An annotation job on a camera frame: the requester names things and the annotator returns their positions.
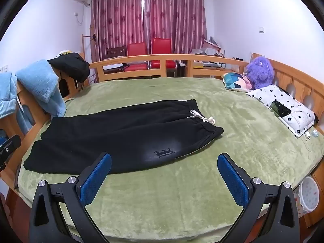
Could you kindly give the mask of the red chair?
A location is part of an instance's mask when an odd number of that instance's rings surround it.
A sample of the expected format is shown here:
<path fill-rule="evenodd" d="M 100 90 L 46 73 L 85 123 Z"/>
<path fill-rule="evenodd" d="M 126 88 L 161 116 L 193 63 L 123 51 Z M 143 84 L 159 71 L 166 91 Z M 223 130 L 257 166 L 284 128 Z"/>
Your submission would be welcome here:
<path fill-rule="evenodd" d="M 129 43 L 127 45 L 127 56 L 140 56 L 147 54 L 147 47 L 144 42 L 139 43 Z M 124 71 L 138 71 L 138 70 L 147 70 L 148 63 L 147 61 L 135 61 L 126 63 Z"/>
<path fill-rule="evenodd" d="M 172 54 L 171 39 L 170 38 L 153 38 L 151 45 L 152 54 Z M 177 64 L 174 60 L 166 61 L 166 68 L 174 70 Z"/>

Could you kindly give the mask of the maroon striped curtains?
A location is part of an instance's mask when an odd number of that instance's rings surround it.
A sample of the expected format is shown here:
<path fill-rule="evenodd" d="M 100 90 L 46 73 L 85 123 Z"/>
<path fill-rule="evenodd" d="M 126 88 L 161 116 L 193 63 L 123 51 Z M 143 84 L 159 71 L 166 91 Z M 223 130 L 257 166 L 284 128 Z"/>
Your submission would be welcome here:
<path fill-rule="evenodd" d="M 104 60 L 107 50 L 153 39 L 171 41 L 171 52 L 188 54 L 207 36 L 204 0 L 91 0 L 93 62 Z"/>

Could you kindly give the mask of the purple plush toy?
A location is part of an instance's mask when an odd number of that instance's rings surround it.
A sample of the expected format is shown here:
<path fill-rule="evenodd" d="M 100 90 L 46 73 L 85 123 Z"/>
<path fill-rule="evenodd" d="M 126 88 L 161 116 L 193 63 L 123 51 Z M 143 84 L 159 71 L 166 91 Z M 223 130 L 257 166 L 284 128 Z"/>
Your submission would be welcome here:
<path fill-rule="evenodd" d="M 259 89 L 271 85 L 275 74 L 270 61 L 264 56 L 258 56 L 247 65 L 246 76 L 254 89 Z"/>

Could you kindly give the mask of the wooden bed frame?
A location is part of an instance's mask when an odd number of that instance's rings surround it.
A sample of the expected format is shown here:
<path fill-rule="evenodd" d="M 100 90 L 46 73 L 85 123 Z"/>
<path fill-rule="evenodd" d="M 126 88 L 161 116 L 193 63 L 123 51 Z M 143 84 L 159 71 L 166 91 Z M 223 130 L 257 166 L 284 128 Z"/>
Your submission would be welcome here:
<path fill-rule="evenodd" d="M 147 60 L 158 62 L 158 69 L 147 69 L 138 71 L 126 71 L 114 74 L 105 74 L 104 67 L 111 64 L 129 63 L 135 61 Z M 95 69 L 100 82 L 118 80 L 122 78 L 139 78 L 159 76 L 165 77 L 167 73 L 167 60 L 185 60 L 186 77 L 194 76 L 215 76 L 221 77 L 223 74 L 231 71 L 243 74 L 248 65 L 247 62 L 217 56 L 193 55 L 193 54 L 149 54 L 140 56 L 123 56 L 120 58 L 107 59 L 90 64 L 91 69 Z M 290 88 L 295 93 L 295 98 L 304 104 L 309 104 L 310 108 L 319 117 L 320 121 L 317 130 L 323 132 L 323 84 L 315 78 L 297 70 L 286 64 L 271 60 L 276 79 L 275 82 L 285 90 Z M 31 116 L 35 122 L 28 133 L 23 134 L 16 120 L 16 115 L 11 114 L 1 118 L 1 129 L 5 131 L 8 137 L 18 135 L 21 138 L 21 146 L 14 152 L 5 163 L 6 168 L 1 171 L 1 179 L 14 189 L 14 180 L 18 165 L 23 155 L 26 153 L 34 138 L 42 126 L 49 120 L 50 115 L 46 113 L 37 103 L 33 95 L 20 83 L 16 84 L 18 100 L 21 104 L 29 107 Z"/>

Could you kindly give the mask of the geometric pattern pillow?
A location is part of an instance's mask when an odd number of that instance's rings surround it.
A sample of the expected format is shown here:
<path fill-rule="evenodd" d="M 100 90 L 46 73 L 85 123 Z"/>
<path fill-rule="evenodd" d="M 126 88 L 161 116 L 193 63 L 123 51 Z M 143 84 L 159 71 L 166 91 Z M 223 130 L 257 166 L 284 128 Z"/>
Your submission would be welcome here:
<path fill-rule="evenodd" d="M 223 74 L 222 82 L 225 88 L 229 91 L 249 92 L 254 90 L 254 87 L 249 78 L 239 73 L 228 72 Z"/>

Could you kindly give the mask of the right red chair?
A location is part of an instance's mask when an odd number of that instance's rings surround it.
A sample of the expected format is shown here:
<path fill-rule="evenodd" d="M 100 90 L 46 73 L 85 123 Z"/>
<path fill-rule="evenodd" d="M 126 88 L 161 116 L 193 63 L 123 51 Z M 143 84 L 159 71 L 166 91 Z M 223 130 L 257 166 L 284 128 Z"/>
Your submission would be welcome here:
<path fill-rule="evenodd" d="M 151 45 L 152 54 L 172 54 L 171 39 L 170 38 L 153 38 Z M 166 68 L 174 70 L 177 64 L 174 60 L 166 61 Z"/>

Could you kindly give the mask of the white floral pillow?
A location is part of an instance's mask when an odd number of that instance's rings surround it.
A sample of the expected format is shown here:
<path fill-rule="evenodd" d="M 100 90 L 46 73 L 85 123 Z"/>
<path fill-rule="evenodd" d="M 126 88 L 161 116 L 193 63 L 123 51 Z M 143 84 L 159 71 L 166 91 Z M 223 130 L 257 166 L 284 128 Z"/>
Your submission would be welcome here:
<path fill-rule="evenodd" d="M 272 84 L 267 87 L 256 89 L 247 93 L 248 96 L 258 100 L 270 110 L 274 100 L 279 101 L 291 110 L 291 114 L 278 119 L 297 137 L 303 135 L 315 124 L 315 113 L 300 103 L 288 92 L 279 86 Z"/>

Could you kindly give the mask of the light blue fleece blanket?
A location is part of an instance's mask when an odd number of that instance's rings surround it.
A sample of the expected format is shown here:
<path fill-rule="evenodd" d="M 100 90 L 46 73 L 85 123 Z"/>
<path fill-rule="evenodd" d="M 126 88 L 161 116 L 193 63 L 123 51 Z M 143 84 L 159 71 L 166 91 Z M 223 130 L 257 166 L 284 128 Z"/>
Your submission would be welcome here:
<path fill-rule="evenodd" d="M 58 87 L 59 77 L 47 60 L 41 59 L 16 72 L 18 81 L 51 117 L 63 117 L 66 106 Z"/>

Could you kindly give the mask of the left red chair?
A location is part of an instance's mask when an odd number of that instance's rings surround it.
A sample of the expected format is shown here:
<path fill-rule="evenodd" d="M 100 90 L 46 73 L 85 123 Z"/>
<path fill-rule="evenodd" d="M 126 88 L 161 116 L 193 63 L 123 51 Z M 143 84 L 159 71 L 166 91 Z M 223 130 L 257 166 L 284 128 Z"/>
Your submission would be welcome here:
<path fill-rule="evenodd" d="M 139 43 L 129 43 L 127 45 L 127 56 L 140 56 L 147 54 L 147 47 L 144 42 Z M 147 70 L 148 63 L 147 61 L 135 61 L 126 63 L 124 71 L 138 71 L 138 70 Z"/>

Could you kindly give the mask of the black pants with white stripe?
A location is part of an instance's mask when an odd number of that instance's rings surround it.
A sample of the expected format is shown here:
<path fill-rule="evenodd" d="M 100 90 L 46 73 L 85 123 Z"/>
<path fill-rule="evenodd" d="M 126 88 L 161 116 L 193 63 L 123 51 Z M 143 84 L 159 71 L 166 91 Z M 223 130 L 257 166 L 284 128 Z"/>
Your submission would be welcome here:
<path fill-rule="evenodd" d="M 162 100 L 74 117 L 56 117 L 24 161 L 28 171 L 80 174 L 103 152 L 112 174 L 165 165 L 222 135 L 191 100 Z"/>

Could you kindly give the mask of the black garment on bedpost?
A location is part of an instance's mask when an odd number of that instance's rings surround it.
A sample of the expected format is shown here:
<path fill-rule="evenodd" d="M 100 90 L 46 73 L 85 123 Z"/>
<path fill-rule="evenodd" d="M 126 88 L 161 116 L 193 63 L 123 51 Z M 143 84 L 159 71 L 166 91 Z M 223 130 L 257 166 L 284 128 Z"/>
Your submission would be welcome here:
<path fill-rule="evenodd" d="M 62 54 L 48 62 L 53 68 L 66 73 L 80 83 L 85 82 L 90 75 L 90 64 L 78 53 Z"/>

